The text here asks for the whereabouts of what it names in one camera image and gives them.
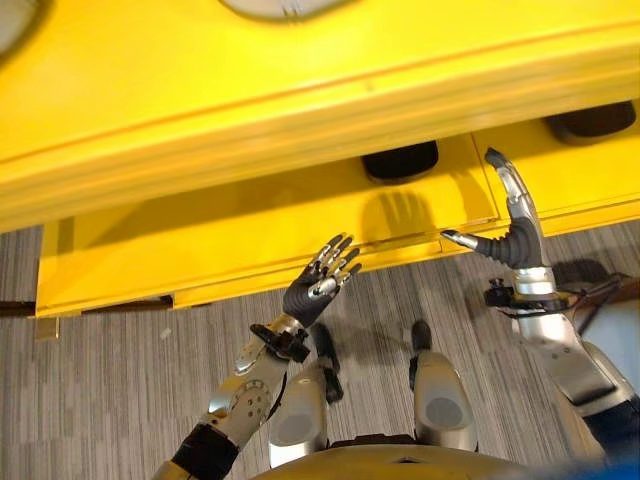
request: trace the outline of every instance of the white round object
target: white round object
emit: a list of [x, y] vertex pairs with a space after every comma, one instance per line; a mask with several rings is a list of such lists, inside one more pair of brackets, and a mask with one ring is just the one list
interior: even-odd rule
[[273, 20], [302, 18], [345, 0], [220, 0], [236, 12]]

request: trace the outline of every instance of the robot finger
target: robot finger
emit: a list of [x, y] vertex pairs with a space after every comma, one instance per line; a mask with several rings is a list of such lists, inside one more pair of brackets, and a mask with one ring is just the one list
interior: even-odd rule
[[351, 245], [353, 241], [352, 236], [348, 236], [337, 247], [332, 248], [320, 262], [320, 270], [324, 275], [329, 271], [329, 267], [336, 261], [336, 259], [342, 254], [342, 252]]
[[329, 240], [316, 254], [315, 257], [309, 262], [308, 268], [313, 268], [316, 271], [320, 271], [320, 265], [325, 260], [327, 254], [331, 252], [338, 243], [344, 238], [344, 234], [339, 234]]
[[338, 276], [336, 277], [338, 288], [342, 288], [344, 285], [346, 285], [346, 283], [349, 282], [360, 271], [361, 268], [362, 264], [356, 263], [351, 268], [351, 270], [347, 272], [340, 272], [340, 274], [338, 274]]
[[349, 253], [347, 253], [344, 257], [336, 258], [336, 260], [332, 264], [327, 265], [328, 267], [327, 276], [339, 275], [345, 269], [345, 267], [349, 264], [349, 262], [351, 262], [351, 260], [356, 258], [359, 253], [360, 253], [360, 249], [354, 248]]

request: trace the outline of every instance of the robotic hand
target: robotic hand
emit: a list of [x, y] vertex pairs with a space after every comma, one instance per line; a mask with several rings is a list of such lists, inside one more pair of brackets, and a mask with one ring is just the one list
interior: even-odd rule
[[565, 315], [576, 297], [556, 288], [533, 200], [514, 165], [492, 148], [485, 160], [496, 170], [507, 193], [508, 233], [500, 239], [486, 239], [445, 230], [442, 236], [511, 268], [513, 287], [504, 286], [502, 279], [491, 280], [485, 303], [511, 317], [514, 331], [576, 407], [605, 451], [634, 448], [634, 444], [637, 448], [638, 396], [596, 346], [581, 340]]
[[332, 238], [284, 294], [283, 313], [269, 325], [251, 325], [255, 335], [236, 360], [235, 372], [218, 387], [208, 412], [154, 479], [221, 479], [239, 451], [278, 405], [273, 392], [286, 381], [290, 360], [302, 363], [310, 327], [361, 265], [357, 248], [342, 256], [352, 238]]

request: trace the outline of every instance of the silver finger tip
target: silver finger tip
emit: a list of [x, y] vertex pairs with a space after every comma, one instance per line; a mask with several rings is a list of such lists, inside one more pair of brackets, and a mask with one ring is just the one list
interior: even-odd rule
[[447, 240], [455, 242], [454, 238], [456, 237], [456, 235], [459, 235], [459, 233], [457, 230], [443, 230], [442, 232], [440, 232], [440, 235], [442, 235]]
[[460, 233], [456, 230], [444, 230], [440, 232], [440, 235], [447, 240], [451, 240], [453, 243], [470, 248], [471, 250], [475, 250], [478, 247], [478, 239], [473, 235]]

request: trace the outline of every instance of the gray carpet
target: gray carpet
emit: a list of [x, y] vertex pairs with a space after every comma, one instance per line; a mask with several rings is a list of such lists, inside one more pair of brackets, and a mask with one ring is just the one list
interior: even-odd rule
[[[38, 229], [0, 236], [0, 298], [34, 295]], [[549, 239], [552, 261], [590, 258], [640, 275], [640, 222]], [[345, 398], [332, 440], [411, 433], [408, 332], [426, 319], [459, 369], [480, 451], [526, 465], [598, 452], [505, 318], [482, 304], [505, 270], [475, 255], [362, 274], [324, 315], [341, 356]], [[182, 312], [65, 318], [60, 340], [35, 343], [33, 322], [0, 320], [0, 477], [149, 478], [173, 455], [232, 369], [252, 322], [279, 312], [281, 292]], [[164, 338], [166, 329], [171, 334]], [[230, 478], [267, 468], [268, 426]]]

